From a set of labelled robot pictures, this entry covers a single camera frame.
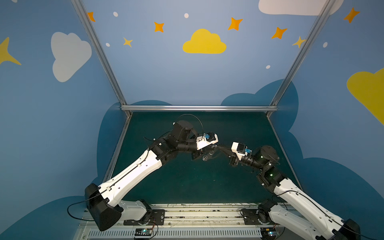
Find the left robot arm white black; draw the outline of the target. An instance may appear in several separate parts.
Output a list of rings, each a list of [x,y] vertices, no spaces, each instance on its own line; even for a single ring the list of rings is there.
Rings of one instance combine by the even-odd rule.
[[[86,205],[98,229],[106,231],[119,221],[144,224],[150,221],[152,208],[144,200],[123,201],[124,196],[152,172],[164,166],[179,153],[200,154],[219,141],[213,132],[198,135],[187,121],[174,123],[172,131],[160,137],[130,166],[110,180],[90,184],[85,189]]]

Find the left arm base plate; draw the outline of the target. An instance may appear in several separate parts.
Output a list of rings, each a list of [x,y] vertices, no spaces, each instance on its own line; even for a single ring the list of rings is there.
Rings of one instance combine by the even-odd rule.
[[[150,210],[140,220],[125,220],[124,226],[145,226],[156,223],[158,226],[164,225],[165,210]]]

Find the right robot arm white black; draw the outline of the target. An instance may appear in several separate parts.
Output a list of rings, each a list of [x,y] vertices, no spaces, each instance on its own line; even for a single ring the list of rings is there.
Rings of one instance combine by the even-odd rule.
[[[297,216],[276,201],[266,200],[258,206],[260,224],[281,225],[305,240],[361,239],[361,229],[355,221],[333,214],[280,172],[276,167],[280,158],[273,147],[263,146],[251,151],[246,145],[234,142],[230,148],[218,147],[218,150],[229,157],[231,165],[241,164],[258,170],[261,185],[300,213]]]

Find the metal keyring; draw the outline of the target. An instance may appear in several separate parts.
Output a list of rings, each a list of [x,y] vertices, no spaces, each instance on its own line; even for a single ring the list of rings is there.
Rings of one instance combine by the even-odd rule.
[[[214,154],[216,153],[215,149],[207,149],[202,152],[202,160],[207,162],[208,160],[212,159]]]

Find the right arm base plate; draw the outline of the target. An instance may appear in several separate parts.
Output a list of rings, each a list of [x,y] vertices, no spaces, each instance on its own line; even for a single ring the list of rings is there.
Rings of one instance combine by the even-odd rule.
[[[269,225],[271,223],[269,215],[264,210],[241,209],[240,214],[245,225]]]

